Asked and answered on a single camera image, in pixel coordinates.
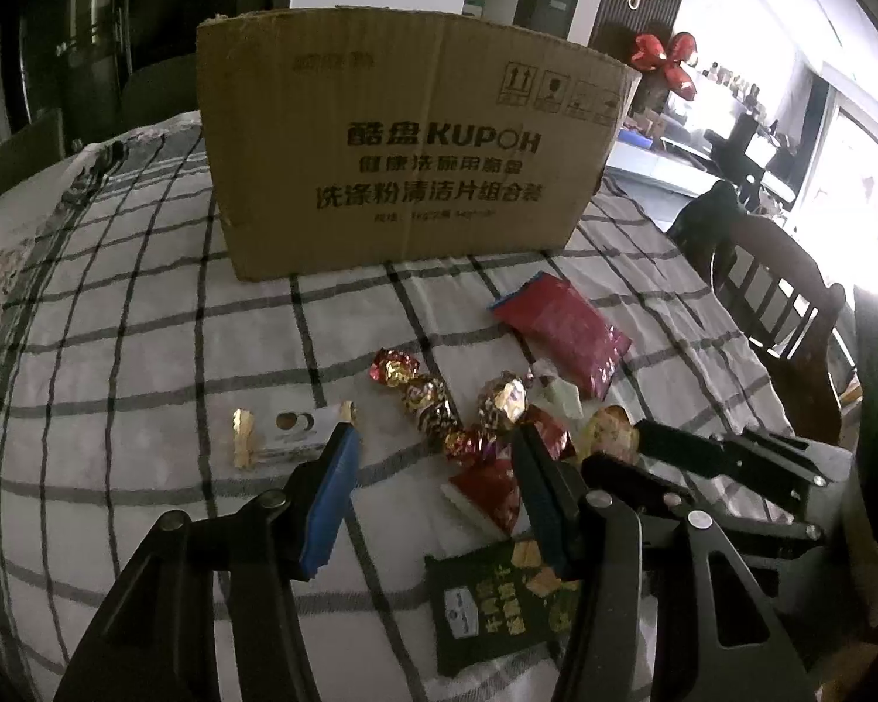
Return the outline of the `beige crumpled snack bag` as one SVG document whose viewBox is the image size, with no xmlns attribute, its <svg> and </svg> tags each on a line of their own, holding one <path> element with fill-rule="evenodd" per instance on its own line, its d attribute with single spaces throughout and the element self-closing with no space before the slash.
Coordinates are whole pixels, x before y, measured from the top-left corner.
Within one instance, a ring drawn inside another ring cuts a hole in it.
<svg viewBox="0 0 878 702">
<path fill-rule="evenodd" d="M 626 464 L 636 464 L 639 456 L 639 431 L 629 422 L 622 406 L 598 409 L 574 441 L 580 460 L 593 453 L 604 453 Z"/>
</svg>

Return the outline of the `dark green snack packet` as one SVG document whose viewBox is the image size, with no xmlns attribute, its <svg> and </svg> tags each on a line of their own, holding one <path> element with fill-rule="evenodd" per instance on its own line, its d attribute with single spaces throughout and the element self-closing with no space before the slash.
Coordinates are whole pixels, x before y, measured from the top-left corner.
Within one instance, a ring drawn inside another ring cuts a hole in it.
<svg viewBox="0 0 878 702">
<path fill-rule="evenodd" d="M 568 634 L 579 602 L 580 583 L 560 579 L 533 539 L 428 556 L 425 575 L 444 677 Z"/>
</svg>

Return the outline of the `white gold small packet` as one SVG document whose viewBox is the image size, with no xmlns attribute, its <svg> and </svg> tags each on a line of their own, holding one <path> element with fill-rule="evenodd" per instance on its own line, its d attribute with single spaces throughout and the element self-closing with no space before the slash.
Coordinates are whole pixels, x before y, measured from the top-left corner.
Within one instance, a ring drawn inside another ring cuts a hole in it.
<svg viewBox="0 0 878 702">
<path fill-rule="evenodd" d="M 232 414 L 232 462 L 236 469 L 265 463 L 299 464 L 317 460 L 341 425 L 355 425 L 355 404 L 342 401 L 313 411 Z"/>
</svg>

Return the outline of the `brown wooden chair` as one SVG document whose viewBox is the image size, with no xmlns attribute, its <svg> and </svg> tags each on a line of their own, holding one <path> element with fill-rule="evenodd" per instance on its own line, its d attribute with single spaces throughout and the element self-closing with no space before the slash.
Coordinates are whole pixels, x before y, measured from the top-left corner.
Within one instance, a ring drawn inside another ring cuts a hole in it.
<svg viewBox="0 0 878 702">
<path fill-rule="evenodd" d="M 829 343 L 845 306 L 811 255 L 776 222 L 742 216 L 712 259 L 720 300 L 766 368 L 794 433 L 834 444 L 842 412 L 829 375 Z"/>
</svg>

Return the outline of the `red foil snack packet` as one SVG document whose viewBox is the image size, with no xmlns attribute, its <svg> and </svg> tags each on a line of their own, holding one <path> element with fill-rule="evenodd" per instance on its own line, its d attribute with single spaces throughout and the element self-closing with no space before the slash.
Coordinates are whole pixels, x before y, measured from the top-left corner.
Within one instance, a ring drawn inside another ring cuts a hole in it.
<svg viewBox="0 0 878 702">
<path fill-rule="evenodd" d="M 553 460 L 574 452 L 569 423 L 541 407 L 531 406 L 520 423 L 536 428 Z M 522 513 L 519 482 L 512 466 L 512 442 L 517 429 L 493 434 L 477 460 L 453 474 L 441 487 L 453 509 L 495 541 L 512 536 Z"/>
</svg>

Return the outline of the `pale green small packet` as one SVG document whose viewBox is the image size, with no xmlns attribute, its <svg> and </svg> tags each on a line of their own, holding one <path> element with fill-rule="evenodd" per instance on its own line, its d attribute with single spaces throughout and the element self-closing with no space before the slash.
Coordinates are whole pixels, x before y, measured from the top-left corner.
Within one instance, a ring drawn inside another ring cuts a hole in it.
<svg viewBox="0 0 878 702">
<path fill-rule="evenodd" d="M 531 364 L 534 376 L 534 388 L 537 395 L 552 406 L 558 415 L 566 420 L 580 420 L 584 416 L 579 388 L 572 382 L 564 380 L 558 373 L 557 366 L 550 360 L 541 358 Z"/>
</svg>

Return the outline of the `gold ball candy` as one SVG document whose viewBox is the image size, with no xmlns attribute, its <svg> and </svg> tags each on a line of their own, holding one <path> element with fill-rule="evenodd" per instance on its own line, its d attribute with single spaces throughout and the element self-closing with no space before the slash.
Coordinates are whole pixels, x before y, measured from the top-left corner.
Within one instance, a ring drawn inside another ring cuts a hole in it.
<svg viewBox="0 0 878 702">
<path fill-rule="evenodd" d="M 477 398 L 477 418 L 488 433 L 507 433 L 520 422 L 526 409 L 526 385 L 513 373 L 488 380 Z"/>
</svg>

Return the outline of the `white black plaid tablecloth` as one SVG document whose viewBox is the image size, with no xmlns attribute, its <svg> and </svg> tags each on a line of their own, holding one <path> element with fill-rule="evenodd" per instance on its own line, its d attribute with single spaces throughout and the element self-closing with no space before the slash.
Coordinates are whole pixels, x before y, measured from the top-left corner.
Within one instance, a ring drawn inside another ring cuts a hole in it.
<svg viewBox="0 0 878 702">
<path fill-rule="evenodd" d="M 729 313 L 631 199 L 604 185 L 557 254 L 379 264 L 247 284 L 232 271 L 201 129 L 134 136 L 96 194 L 53 198 L 0 322 L 0 662 L 55 694 L 115 577 L 166 510 L 216 517 L 283 480 L 231 458 L 239 409 L 355 404 L 358 485 L 331 561 L 296 586 L 328 700 L 542 700 L 538 646 L 455 678 L 436 667 L 428 558 L 482 537 L 442 496 L 448 467 L 391 391 L 414 353 L 463 415 L 534 350 L 492 304 L 536 274 L 571 282 L 631 339 L 609 398 L 696 434 L 788 426 Z"/>
</svg>

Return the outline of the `dark jacket on chair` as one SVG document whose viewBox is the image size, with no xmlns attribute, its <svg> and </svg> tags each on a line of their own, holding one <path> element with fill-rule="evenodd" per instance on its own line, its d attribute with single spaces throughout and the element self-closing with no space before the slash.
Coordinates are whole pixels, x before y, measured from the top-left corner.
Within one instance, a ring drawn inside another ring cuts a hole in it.
<svg viewBox="0 0 878 702">
<path fill-rule="evenodd" d="M 731 224 L 742 212 L 734 185 L 718 179 L 677 214 L 666 236 L 699 274 L 709 273 L 715 248 L 728 238 Z"/>
</svg>

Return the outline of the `red snack pouch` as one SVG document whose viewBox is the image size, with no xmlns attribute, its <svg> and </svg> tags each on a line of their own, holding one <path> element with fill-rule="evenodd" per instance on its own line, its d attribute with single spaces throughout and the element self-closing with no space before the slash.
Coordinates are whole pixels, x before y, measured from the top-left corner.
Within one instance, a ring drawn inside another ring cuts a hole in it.
<svg viewBox="0 0 878 702">
<path fill-rule="evenodd" d="M 498 322 L 534 340 L 561 375 L 591 400 L 604 400 L 631 339 L 561 277 L 537 273 L 490 308 Z"/>
</svg>

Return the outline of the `red gold wrapped candy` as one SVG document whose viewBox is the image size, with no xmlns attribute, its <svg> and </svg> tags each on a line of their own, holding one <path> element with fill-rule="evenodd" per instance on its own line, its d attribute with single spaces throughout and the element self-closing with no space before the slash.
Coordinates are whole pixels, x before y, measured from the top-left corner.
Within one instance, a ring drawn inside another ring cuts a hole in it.
<svg viewBox="0 0 878 702">
<path fill-rule="evenodd" d="M 417 358 L 401 350 L 380 349 L 369 366 L 368 376 L 398 393 L 406 414 L 428 444 L 441 450 L 447 460 L 468 467 L 482 458 L 482 431 L 464 425 L 445 380 L 428 373 Z"/>
</svg>

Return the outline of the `white tv cabinet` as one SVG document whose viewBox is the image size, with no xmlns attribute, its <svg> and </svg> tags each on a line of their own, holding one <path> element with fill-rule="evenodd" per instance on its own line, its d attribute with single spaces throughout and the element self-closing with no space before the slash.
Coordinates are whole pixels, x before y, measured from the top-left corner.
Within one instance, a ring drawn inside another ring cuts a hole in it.
<svg viewBox="0 0 878 702">
<path fill-rule="evenodd" d="M 706 194 L 718 181 L 717 176 L 691 167 L 682 160 L 669 159 L 623 141 L 617 141 L 613 146 L 606 171 L 612 176 L 623 176 L 690 198 Z"/>
</svg>

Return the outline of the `red balloon dog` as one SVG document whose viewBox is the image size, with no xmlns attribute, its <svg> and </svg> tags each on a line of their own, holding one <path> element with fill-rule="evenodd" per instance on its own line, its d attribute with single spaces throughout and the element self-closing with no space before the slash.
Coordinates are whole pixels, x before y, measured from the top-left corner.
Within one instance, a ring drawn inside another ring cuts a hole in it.
<svg viewBox="0 0 878 702">
<path fill-rule="evenodd" d="M 663 43 L 653 33 L 642 32 L 635 36 L 629 64 L 642 73 L 658 71 L 669 91 L 687 102 L 693 102 L 696 85 L 684 65 L 695 57 L 696 51 L 695 36 L 690 32 L 677 32 L 669 38 L 668 43 Z"/>
</svg>

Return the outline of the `brown cardboard box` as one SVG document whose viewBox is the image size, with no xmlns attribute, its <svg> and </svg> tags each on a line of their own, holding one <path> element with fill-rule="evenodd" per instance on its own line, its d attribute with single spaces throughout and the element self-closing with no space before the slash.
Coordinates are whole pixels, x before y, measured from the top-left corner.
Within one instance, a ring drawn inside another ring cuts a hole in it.
<svg viewBox="0 0 878 702">
<path fill-rule="evenodd" d="M 206 20 L 196 81 L 232 268 L 267 281 L 563 247 L 639 74 L 466 16 L 319 8 Z"/>
</svg>

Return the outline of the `dark upholstered chair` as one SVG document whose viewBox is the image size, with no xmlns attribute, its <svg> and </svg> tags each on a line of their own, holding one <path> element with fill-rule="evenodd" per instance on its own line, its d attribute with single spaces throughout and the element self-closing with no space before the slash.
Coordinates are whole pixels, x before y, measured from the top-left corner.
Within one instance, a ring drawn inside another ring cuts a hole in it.
<svg viewBox="0 0 878 702">
<path fill-rule="evenodd" d="M 55 108 L 0 144 L 0 197 L 64 157 L 63 113 Z"/>
</svg>

